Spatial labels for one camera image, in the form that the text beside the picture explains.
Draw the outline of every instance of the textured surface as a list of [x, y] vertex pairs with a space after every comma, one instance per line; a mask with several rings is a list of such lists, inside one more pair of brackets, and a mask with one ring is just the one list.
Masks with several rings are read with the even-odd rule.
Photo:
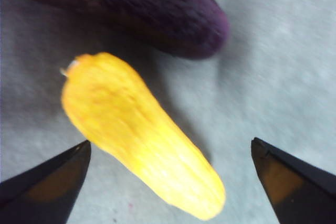
[[214, 0], [38, 0], [128, 32], [148, 45], [187, 58], [206, 58], [228, 35], [226, 15]]
[[[216, 0], [231, 37], [216, 57], [165, 55], [73, 13], [2, 0], [1, 180], [83, 141], [60, 106], [75, 55], [108, 51], [134, 66], [227, 189], [208, 223], [277, 220], [250, 157], [257, 136], [336, 174], [336, 0]], [[164, 203], [92, 147], [69, 223], [203, 223]]]

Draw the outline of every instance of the black pointed tool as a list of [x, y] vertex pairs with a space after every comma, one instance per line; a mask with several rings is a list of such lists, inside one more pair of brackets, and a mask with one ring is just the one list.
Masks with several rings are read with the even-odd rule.
[[336, 224], [336, 176], [258, 138], [251, 153], [281, 224]]
[[0, 184], [0, 223], [64, 224], [84, 182], [89, 141]]

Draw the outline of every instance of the yellow object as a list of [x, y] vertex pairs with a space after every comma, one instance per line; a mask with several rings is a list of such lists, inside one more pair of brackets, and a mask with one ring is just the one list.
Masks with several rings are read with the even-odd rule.
[[77, 57], [66, 76], [62, 105], [88, 140], [167, 203], [202, 220], [222, 210], [218, 174], [132, 67], [103, 52]]

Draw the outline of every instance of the purple object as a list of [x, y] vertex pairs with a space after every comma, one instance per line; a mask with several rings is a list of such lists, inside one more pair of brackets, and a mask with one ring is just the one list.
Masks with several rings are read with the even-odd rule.
[[188, 58], [213, 55], [228, 36], [214, 0], [36, 0], [69, 8], [127, 32], [165, 52]]

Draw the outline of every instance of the dark purple skin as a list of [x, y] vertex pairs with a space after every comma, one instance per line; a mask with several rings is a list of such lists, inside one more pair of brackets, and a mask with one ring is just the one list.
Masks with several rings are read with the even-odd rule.
[[221, 49], [225, 13], [214, 0], [36, 0], [73, 9], [162, 51], [193, 59]]

